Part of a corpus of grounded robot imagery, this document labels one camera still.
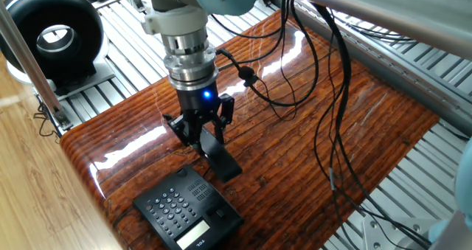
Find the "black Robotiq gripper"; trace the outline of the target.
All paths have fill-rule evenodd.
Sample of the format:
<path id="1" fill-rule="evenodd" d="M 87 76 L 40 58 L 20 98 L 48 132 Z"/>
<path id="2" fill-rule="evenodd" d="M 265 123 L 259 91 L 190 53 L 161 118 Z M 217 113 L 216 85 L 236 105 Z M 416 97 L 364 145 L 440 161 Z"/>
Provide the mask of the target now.
<path id="1" fill-rule="evenodd" d="M 218 96 L 218 87 L 216 82 L 192 91 L 177 90 L 177 97 L 181 107 L 181 115 L 173 117 L 170 114 L 164 114 L 163 117 L 167 125 L 179 138 L 185 146 L 190 146 L 199 155 L 201 155 L 201 120 L 207 120 L 207 114 L 211 111 L 212 123 L 216 139 L 223 144 L 223 132 L 226 126 L 232 123 L 234 113 L 235 99 L 228 95 Z M 216 111 L 221 105 L 220 115 Z"/>

